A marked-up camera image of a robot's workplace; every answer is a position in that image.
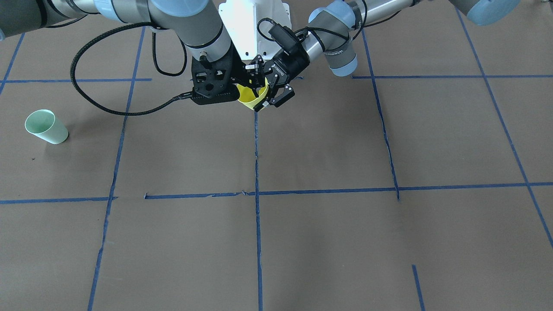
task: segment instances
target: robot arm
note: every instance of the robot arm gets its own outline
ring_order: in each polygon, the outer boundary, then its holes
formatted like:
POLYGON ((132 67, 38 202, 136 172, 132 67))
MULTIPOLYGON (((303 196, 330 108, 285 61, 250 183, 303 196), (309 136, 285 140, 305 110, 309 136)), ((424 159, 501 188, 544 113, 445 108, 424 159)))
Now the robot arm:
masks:
MULTIPOLYGON (((271 37, 282 47, 264 62, 258 55, 245 65, 211 0, 1 0, 0 40, 70 18, 102 14, 123 23, 150 23, 172 29, 193 56, 191 99, 199 105, 234 101, 236 84, 269 91, 254 107, 279 107, 294 95, 289 85, 315 59, 324 55, 337 76, 357 67, 350 32, 390 16, 420 0, 335 0, 313 11, 307 27, 293 32, 270 19, 271 37)), ((507 15, 520 0, 450 0, 473 22, 484 25, 507 15)))

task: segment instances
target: yellow cup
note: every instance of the yellow cup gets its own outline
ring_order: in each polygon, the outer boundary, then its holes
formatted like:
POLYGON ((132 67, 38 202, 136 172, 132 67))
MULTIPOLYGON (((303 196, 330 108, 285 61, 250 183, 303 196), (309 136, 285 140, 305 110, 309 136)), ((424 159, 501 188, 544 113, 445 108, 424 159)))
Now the yellow cup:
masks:
POLYGON ((238 91, 240 92, 240 98, 238 99, 238 101, 243 103, 244 106, 250 108, 251 110, 253 110, 253 107, 255 107, 258 103, 264 100, 265 96, 269 92, 269 82, 267 81, 267 78, 265 78, 265 86, 262 87, 258 92, 259 97, 255 97, 255 94, 249 87, 242 86, 240 84, 236 86, 238 87, 238 91))

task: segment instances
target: mint green cup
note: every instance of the mint green cup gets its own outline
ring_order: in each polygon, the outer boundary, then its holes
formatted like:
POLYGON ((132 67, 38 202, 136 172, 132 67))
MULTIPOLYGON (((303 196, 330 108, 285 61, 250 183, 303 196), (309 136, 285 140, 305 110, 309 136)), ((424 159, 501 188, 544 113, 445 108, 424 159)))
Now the mint green cup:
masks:
POLYGON ((46 109, 31 113, 25 120, 27 132, 51 144, 64 142, 69 136, 67 128, 53 112, 46 109))

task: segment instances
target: blue joint cap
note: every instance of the blue joint cap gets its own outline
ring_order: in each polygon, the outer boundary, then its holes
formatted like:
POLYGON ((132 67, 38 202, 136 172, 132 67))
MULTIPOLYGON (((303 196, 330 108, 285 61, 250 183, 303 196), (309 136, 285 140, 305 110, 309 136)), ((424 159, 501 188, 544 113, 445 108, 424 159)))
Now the blue joint cap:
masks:
POLYGON ((345 77, 352 74, 355 69, 357 68, 357 54, 355 55, 355 58, 353 58, 352 61, 349 62, 349 64, 342 66, 340 68, 331 68, 332 73, 339 77, 345 77))
POLYGON ((520 0, 480 0, 467 13, 467 18, 474 24, 490 25, 509 14, 520 3, 520 0))
POLYGON ((163 13, 176 17, 189 17, 202 12, 210 0, 152 0, 163 13))
POLYGON ((94 0, 94 5, 96 6, 96 9, 100 14, 103 16, 116 20, 118 22, 123 22, 119 19, 119 16, 117 16, 117 13, 115 13, 115 9, 113 8, 113 3, 111 0, 94 0))
POLYGON ((325 11, 328 14, 336 17, 340 20, 340 22, 348 26, 348 28, 353 28, 353 26, 355 25, 355 13, 351 9, 351 7, 344 1, 335 0, 326 8, 315 9, 311 13, 311 15, 309 15, 309 23, 311 23, 311 21, 314 20, 322 11, 325 11))

